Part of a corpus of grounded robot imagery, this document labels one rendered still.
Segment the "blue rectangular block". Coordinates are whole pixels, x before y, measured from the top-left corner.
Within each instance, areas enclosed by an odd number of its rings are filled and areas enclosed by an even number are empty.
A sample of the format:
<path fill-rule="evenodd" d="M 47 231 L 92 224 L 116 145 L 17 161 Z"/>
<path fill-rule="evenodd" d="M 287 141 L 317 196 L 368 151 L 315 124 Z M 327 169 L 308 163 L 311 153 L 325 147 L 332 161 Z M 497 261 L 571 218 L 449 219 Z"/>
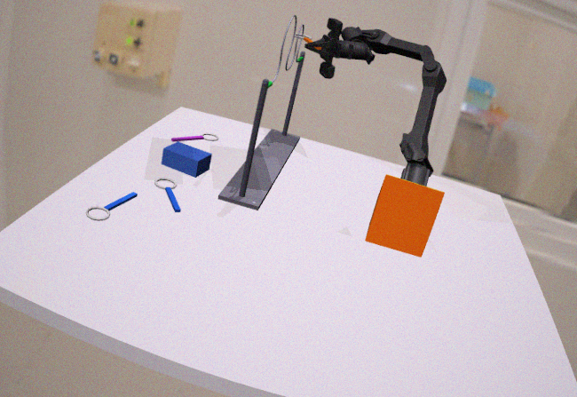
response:
<path fill-rule="evenodd" d="M 163 148 L 161 165 L 196 178 L 209 170 L 210 159 L 211 153 L 178 141 Z"/>

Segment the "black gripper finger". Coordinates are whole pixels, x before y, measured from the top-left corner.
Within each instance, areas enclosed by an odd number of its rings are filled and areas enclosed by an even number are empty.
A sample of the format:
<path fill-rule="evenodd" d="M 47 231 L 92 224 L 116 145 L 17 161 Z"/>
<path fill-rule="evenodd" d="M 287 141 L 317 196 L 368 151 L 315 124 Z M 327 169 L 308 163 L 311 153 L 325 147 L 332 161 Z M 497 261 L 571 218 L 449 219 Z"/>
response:
<path fill-rule="evenodd" d="M 311 46 L 311 47 L 331 47 L 331 42 L 332 42 L 332 38 L 330 38 L 329 36 L 327 36 L 326 34 L 323 35 L 323 37 L 315 42 L 312 43 L 308 43 L 305 44 L 305 46 Z"/>
<path fill-rule="evenodd" d="M 317 50 L 315 47 L 311 47 L 311 46 L 305 46 L 304 48 L 312 51 L 312 52 L 316 52 L 319 53 L 320 56 L 325 60 L 328 61 L 328 55 L 329 53 L 327 51 L 325 51 L 323 48 L 320 48 L 320 50 Z"/>

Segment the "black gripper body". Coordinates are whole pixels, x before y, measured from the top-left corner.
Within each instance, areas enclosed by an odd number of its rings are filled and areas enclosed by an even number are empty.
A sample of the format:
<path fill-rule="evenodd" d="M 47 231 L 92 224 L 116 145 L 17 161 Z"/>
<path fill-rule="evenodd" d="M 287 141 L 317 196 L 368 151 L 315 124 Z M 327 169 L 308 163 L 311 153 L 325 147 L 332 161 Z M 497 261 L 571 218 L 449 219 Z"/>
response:
<path fill-rule="evenodd" d="M 325 50 L 329 53 L 328 61 L 320 63 L 320 74 L 325 78 L 331 79 L 334 77 L 335 72 L 335 66 L 331 65 L 333 57 L 348 60 L 353 59 L 355 56 L 355 44 L 353 41 L 336 40 L 336 35 L 341 35 L 343 31 L 343 23 L 340 20 L 328 19 L 327 26 L 328 29 L 331 29 L 331 36 L 329 37 L 332 38 L 332 42 L 331 47 Z"/>

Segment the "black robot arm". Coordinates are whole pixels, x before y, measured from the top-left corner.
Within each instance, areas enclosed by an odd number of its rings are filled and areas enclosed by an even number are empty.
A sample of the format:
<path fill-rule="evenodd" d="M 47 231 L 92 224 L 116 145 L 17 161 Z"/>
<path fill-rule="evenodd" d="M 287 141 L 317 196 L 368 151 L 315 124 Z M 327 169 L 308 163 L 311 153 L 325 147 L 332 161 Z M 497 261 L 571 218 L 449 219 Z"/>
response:
<path fill-rule="evenodd" d="M 429 143 L 427 137 L 431 128 L 437 97 L 447 82 L 441 64 L 434 59 L 428 45 L 399 40 L 381 29 L 344 28 L 342 38 L 353 41 L 355 44 L 355 56 L 352 60 L 365 60 L 368 65 L 375 58 L 371 51 L 378 54 L 395 53 L 423 62 L 423 91 L 415 115 L 415 123 L 411 132 L 403 133 L 403 140 L 399 145 L 408 162 L 400 178 L 426 187 L 428 179 L 433 173 L 428 159 Z"/>

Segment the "blue bar with grey loop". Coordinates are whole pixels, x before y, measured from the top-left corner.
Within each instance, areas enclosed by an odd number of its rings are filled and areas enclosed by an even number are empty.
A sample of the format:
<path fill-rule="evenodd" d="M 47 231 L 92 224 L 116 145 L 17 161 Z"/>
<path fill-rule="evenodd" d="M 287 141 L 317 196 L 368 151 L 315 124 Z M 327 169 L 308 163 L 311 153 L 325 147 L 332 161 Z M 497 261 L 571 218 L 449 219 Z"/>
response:
<path fill-rule="evenodd" d="M 121 204 L 123 204 L 123 203 L 125 203 L 125 202 L 128 202 L 128 201 L 134 199 L 134 198 L 137 197 L 137 196 L 138 196 L 137 193 L 132 192 L 132 193 L 130 193 L 130 194 L 128 194 L 128 195 L 125 195 L 125 196 L 124 196 L 123 198 L 121 198 L 120 200 L 115 200 L 114 202 L 111 202 L 110 204 L 108 204 L 108 205 L 105 206 L 104 208 L 101 208 L 101 207 L 98 207 L 98 206 L 92 206 L 92 207 L 90 207 L 89 209 L 87 209 L 87 211 L 86 211 L 87 217 L 90 218 L 90 219 L 93 219 L 93 220 L 104 220 L 104 219 L 108 219 L 109 216 L 110 216 L 110 212 L 109 212 L 110 210 L 115 209 L 116 207 L 120 206 Z M 106 217 L 104 217 L 104 218 L 94 218 L 94 217 L 92 217 L 92 216 L 88 213 L 90 210 L 93 210 L 93 209 L 105 210 L 105 211 L 108 213 L 108 215 L 107 215 Z"/>
<path fill-rule="evenodd" d="M 157 182 L 160 181 L 160 180 L 168 180 L 168 181 L 174 183 L 175 186 L 174 186 L 174 187 L 161 187 L 160 185 L 157 184 Z M 157 179 L 154 183 L 155 183 L 155 185 L 156 185 L 157 187 L 166 190 L 166 193 L 167 193 L 168 196 L 169 196 L 170 203 L 171 203 L 174 211 L 175 211 L 175 212 L 180 212 L 180 208 L 179 208 L 178 201 L 177 201 L 175 195 L 172 193 L 172 190 L 171 190 L 171 189 L 174 189 L 174 188 L 177 187 L 178 184 L 176 183 L 176 181 L 174 181 L 174 180 L 172 180 L 172 179 L 167 179 L 167 178 L 159 178 L 159 179 Z"/>

